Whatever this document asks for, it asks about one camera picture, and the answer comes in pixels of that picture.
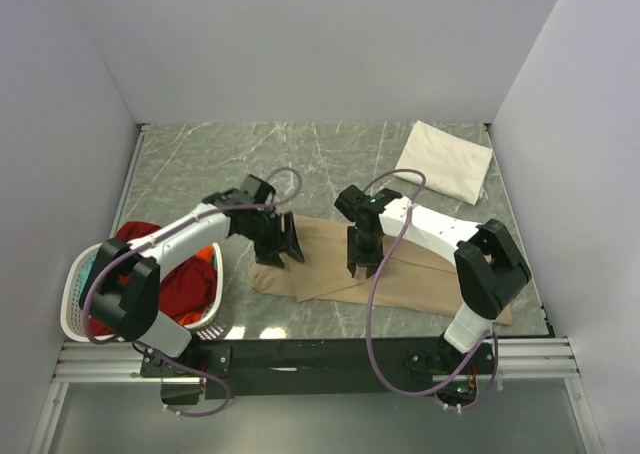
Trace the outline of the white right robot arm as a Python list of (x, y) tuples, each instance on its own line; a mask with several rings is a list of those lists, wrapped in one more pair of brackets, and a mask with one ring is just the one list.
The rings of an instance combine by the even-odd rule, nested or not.
[(439, 348), (444, 369), (460, 373), (474, 360), (473, 348), (498, 316), (529, 283), (531, 271), (507, 227), (497, 219), (483, 224), (459, 220), (416, 204), (385, 188), (374, 195), (351, 185), (334, 202), (352, 225), (347, 228), (347, 269), (363, 268), (377, 282), (391, 258), (383, 247), (390, 236), (407, 240), (451, 264), (462, 305), (444, 331)]

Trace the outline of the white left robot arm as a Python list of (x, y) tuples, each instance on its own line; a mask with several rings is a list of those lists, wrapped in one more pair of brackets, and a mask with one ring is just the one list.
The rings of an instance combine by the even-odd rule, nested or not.
[(249, 240), (260, 264), (282, 268), (284, 256), (304, 262), (294, 215), (280, 211), (275, 196), (269, 182), (249, 175), (154, 233), (104, 241), (79, 299), (83, 327), (97, 320), (115, 337), (163, 353), (176, 375), (193, 373), (200, 352), (191, 345), (193, 334), (161, 311), (161, 283), (200, 249), (232, 236)]

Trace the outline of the beige t shirt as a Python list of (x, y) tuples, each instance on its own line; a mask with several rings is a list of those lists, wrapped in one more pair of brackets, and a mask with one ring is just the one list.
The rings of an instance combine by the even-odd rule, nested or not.
[[(352, 277), (346, 267), (347, 225), (302, 215), (294, 221), (305, 262), (283, 256), (284, 269), (254, 262), (248, 270), (251, 287), (298, 302), (365, 304), (372, 280), (361, 274)], [(447, 316), (455, 315), (462, 302), (456, 269), (434, 252), (405, 240), (385, 266), (374, 296), (376, 306)]]

